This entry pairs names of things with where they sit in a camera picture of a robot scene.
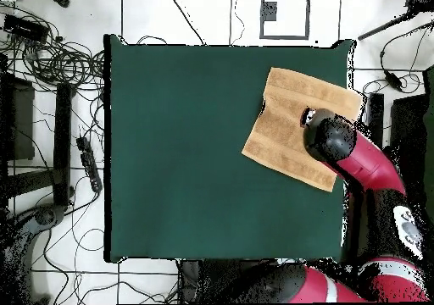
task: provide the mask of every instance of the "power adapter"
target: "power adapter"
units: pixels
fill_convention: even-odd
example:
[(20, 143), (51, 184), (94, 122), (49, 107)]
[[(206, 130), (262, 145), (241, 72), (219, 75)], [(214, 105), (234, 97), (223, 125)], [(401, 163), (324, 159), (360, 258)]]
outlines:
[(386, 76), (386, 82), (390, 87), (395, 88), (400, 92), (403, 91), (402, 90), (403, 84), (401, 83), (401, 80), (394, 73), (390, 73), (388, 70), (384, 70), (384, 75)]

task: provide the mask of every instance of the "towel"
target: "towel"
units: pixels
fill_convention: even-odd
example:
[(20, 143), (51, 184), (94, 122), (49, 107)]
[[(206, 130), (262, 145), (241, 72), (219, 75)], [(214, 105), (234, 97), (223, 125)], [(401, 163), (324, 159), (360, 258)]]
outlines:
[(306, 108), (327, 108), (356, 120), (359, 94), (289, 69), (271, 68), (263, 109), (242, 154), (292, 178), (332, 191), (336, 174), (304, 149), (301, 117)]

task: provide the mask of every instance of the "white floor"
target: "white floor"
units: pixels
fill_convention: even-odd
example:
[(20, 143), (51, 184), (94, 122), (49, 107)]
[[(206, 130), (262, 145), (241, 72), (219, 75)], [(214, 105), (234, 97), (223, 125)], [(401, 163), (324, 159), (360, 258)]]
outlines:
[[(295, 0), (266, 0), (277, 1), (278, 7), (292, 8), (292, 13), (305, 16), (303, 8), (294, 8), (298, 1)], [(356, 39), (357, 36), (369, 31), (378, 25), (382, 25), (406, 12), (405, 0), (310, 0), (310, 36), (308, 41), (276, 41), (259, 40), (259, 6), (260, 0), (177, 0), (179, 5), (187, 13), (187, 18), (192, 26), (208, 45), (228, 45), (235, 42), (239, 46), (318, 46), (329, 47), (338, 39)], [(128, 43), (136, 43), (141, 37), (157, 36), (164, 38), (168, 43), (186, 43), (189, 45), (200, 44), (197, 36), (188, 26), (180, 11), (172, 0), (70, 0), (69, 8), (61, 8), (52, 0), (19, 0), (17, 7), (29, 10), (38, 16), (54, 23), (60, 35), (66, 41), (78, 42), (92, 50), (92, 54), (103, 49), (103, 34), (122, 35)], [(232, 16), (230, 26), (230, 8)], [(411, 21), (396, 25), (380, 34), (374, 35), (359, 42), (354, 54), (354, 88), (362, 91), (366, 83), (372, 80), (384, 78), (381, 72), (379, 54), (384, 44), (393, 37), (403, 34), (412, 28), (428, 22), (432, 14), (419, 14)], [(300, 20), (278, 16), (278, 21), (283, 23), (283, 31), (289, 31), (293, 26), (294, 32), (300, 31)], [(420, 30), (411, 36), (396, 40), (387, 47), (384, 57), (385, 67), (388, 69), (408, 70), (413, 63), (416, 48), (423, 31)], [(144, 43), (158, 43), (158, 40), (148, 38)], [(430, 32), (427, 32), (420, 44), (418, 58), (414, 69), (426, 69), (434, 64), (434, 40)], [(415, 84), (409, 83), (407, 91), (414, 89)], [(423, 84), (414, 94), (424, 92)], [(403, 93), (386, 88), (385, 94), (385, 126), (388, 126), (390, 107), (394, 98), (406, 96)], [(95, 92), (84, 91), (84, 96), (93, 99)], [(35, 105), (45, 114), (53, 114), (55, 108), (55, 96), (51, 93), (36, 94)], [(90, 124), (89, 103), (76, 96), (73, 108), (81, 118)], [(35, 110), (35, 121), (45, 119), (53, 128), (53, 117)], [(97, 119), (103, 126), (103, 111), (98, 113)], [(81, 121), (73, 115), (72, 134), (79, 135)], [(387, 144), (389, 133), (385, 131)], [(53, 165), (53, 133), (48, 130), (45, 123), (34, 124), (34, 140), (42, 150), (42, 154)], [(103, 149), (93, 137), (92, 146), (95, 151), (98, 166), (102, 169), (104, 164)], [(43, 166), (41, 158), (37, 155), (31, 161), (17, 161), (16, 173), (34, 170), (34, 166)], [(71, 184), (84, 175), (81, 169), (80, 153), (76, 147), (71, 148)], [(34, 191), (30, 194), (16, 197), (15, 204), (11, 199), (10, 207), (15, 206), (17, 213), (23, 211), (51, 190)], [(80, 182), (77, 189), (76, 205), (87, 203), (92, 199), (92, 191), (87, 179)], [(80, 238), (90, 229), (103, 230), (103, 193), (102, 196), (89, 207), (75, 226), (75, 236)], [(73, 282), (76, 270), (81, 274), (79, 280), (80, 296), (93, 288), (115, 285), (118, 281), (128, 282), (139, 291), (154, 295), (161, 293), (167, 295), (177, 279), (177, 269), (173, 261), (152, 259), (127, 259), (121, 264), (105, 263), (103, 251), (87, 252), (81, 248), (77, 250), (77, 244), (70, 231), (75, 222), (83, 214), (84, 210), (77, 212), (74, 218), (71, 216), (53, 229), (53, 237), (50, 241), (51, 249), (47, 255), (50, 260), (61, 269), (70, 272), (69, 284), (60, 296), (58, 302), (63, 302), (73, 292)], [(62, 289), (65, 277), (53, 268), (42, 257), (42, 250), (47, 242), (47, 233), (37, 238), (33, 252), (33, 284), (36, 292), (50, 293), (52, 302)], [(81, 242), (83, 247), (97, 249), (103, 244), (103, 234), (94, 230), (84, 237)], [(114, 286), (105, 291), (92, 291), (86, 295), (83, 302), (86, 304), (116, 304), (116, 303), (140, 303), (146, 299), (140, 293), (134, 292), (125, 284)], [(65, 304), (77, 304), (75, 295), (64, 302)]]

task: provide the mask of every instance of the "green tabletop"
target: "green tabletop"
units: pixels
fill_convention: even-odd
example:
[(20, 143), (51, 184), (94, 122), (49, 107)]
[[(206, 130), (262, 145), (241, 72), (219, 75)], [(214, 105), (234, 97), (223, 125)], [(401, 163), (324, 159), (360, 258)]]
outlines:
[(105, 258), (340, 258), (342, 181), (325, 192), (241, 151), (270, 68), (346, 87), (351, 41), (320, 49), (109, 40)]

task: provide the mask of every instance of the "black power strip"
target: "black power strip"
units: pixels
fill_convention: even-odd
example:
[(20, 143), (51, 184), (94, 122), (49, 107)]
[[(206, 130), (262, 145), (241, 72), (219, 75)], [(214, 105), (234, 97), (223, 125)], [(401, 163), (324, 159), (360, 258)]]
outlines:
[(82, 154), (80, 155), (81, 163), (83, 164), (83, 167), (85, 167), (86, 175), (91, 180), (92, 190), (95, 193), (99, 193), (103, 189), (103, 183), (99, 177), (91, 143), (85, 137), (77, 138), (76, 142), (78, 149), (82, 151)]

